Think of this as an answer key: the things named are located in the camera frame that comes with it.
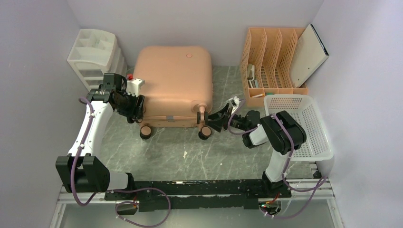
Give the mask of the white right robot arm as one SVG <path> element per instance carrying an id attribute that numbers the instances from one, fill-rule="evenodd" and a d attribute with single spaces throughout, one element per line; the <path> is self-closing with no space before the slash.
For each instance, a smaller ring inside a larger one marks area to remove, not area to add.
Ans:
<path id="1" fill-rule="evenodd" d="M 250 110 L 245 116 L 236 114 L 226 105 L 220 111 L 205 118 L 207 126 L 217 132 L 236 128 L 247 148 L 255 148 L 270 143 L 273 154 L 264 171 L 261 191 L 267 197 L 279 192 L 281 185 L 286 185 L 286 171 L 292 154 L 307 141 L 303 127 L 287 112 L 260 116 L 259 111 Z"/>

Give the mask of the white plastic mesh basket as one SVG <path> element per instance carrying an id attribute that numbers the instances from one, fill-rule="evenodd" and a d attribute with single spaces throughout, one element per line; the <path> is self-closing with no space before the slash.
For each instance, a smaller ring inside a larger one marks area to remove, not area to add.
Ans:
<path id="1" fill-rule="evenodd" d="M 305 130 L 307 141 L 293 153 L 293 162 L 317 162 L 333 158 L 327 130 L 315 100 L 308 95 L 276 94 L 264 98 L 266 114 L 287 111 Z"/>

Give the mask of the orange plastic file rack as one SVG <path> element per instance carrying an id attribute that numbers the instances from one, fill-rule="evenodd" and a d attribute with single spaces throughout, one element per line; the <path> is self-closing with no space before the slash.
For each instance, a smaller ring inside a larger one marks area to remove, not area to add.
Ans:
<path id="1" fill-rule="evenodd" d="M 248 28 L 240 60 L 246 105 L 263 107 L 275 94 L 308 95 L 306 84 L 296 87 L 290 67 L 304 28 Z"/>

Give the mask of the black suitcase wheel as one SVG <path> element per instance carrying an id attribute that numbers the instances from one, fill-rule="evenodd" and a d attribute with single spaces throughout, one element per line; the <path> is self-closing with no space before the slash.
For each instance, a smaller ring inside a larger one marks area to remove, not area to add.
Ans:
<path id="1" fill-rule="evenodd" d="M 143 140 L 148 140 L 149 138 L 151 138 L 153 134 L 153 130 L 150 126 L 148 125 L 144 125 L 140 127 L 140 138 Z"/>
<path id="2" fill-rule="evenodd" d="M 212 130 L 206 125 L 199 125 L 198 137 L 201 140 L 207 140 L 212 135 Z"/>

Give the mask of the pink hard-shell suitcase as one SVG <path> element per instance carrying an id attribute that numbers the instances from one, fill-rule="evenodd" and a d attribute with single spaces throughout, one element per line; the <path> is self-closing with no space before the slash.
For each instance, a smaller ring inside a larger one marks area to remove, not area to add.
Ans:
<path id="1" fill-rule="evenodd" d="M 133 76 L 145 81 L 140 126 L 200 127 L 202 116 L 212 110 L 212 63 L 203 47 L 145 47 Z"/>

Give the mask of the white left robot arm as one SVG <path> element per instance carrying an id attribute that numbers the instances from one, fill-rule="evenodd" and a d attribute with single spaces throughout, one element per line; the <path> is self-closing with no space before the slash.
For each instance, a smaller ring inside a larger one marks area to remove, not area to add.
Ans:
<path id="1" fill-rule="evenodd" d="M 101 85 L 79 98 L 86 106 L 83 123 L 67 155 L 57 157 L 55 164 L 65 190 L 79 206 L 88 205 L 101 192 L 117 192 L 125 200 L 135 195 L 132 174 L 111 172 L 96 154 L 114 112 L 131 124 L 142 119 L 145 97 L 140 89 L 144 84 L 143 79 L 105 73 Z"/>

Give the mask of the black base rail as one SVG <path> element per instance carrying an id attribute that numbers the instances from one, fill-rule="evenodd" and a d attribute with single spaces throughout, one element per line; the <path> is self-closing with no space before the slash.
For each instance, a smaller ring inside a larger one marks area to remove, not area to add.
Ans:
<path id="1" fill-rule="evenodd" d="M 106 201 L 136 201 L 140 212 L 164 209 L 257 209 L 261 203 L 290 198 L 284 183 L 264 179 L 133 181 L 123 192 L 105 193 Z"/>

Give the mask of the white flat board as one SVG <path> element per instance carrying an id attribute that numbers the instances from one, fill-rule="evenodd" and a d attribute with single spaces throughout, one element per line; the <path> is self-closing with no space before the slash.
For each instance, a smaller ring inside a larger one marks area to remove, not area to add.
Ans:
<path id="1" fill-rule="evenodd" d="M 298 88 L 328 59 L 329 53 L 313 24 L 309 24 L 297 41 L 289 76 Z"/>

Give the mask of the white plastic drawer organizer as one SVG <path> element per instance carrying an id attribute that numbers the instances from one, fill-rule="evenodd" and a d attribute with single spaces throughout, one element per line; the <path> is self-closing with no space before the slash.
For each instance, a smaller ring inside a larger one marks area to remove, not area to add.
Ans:
<path id="1" fill-rule="evenodd" d="M 88 91 L 97 89 L 105 73 L 126 76 L 127 62 L 113 33 L 99 29 L 81 29 L 67 57 Z"/>

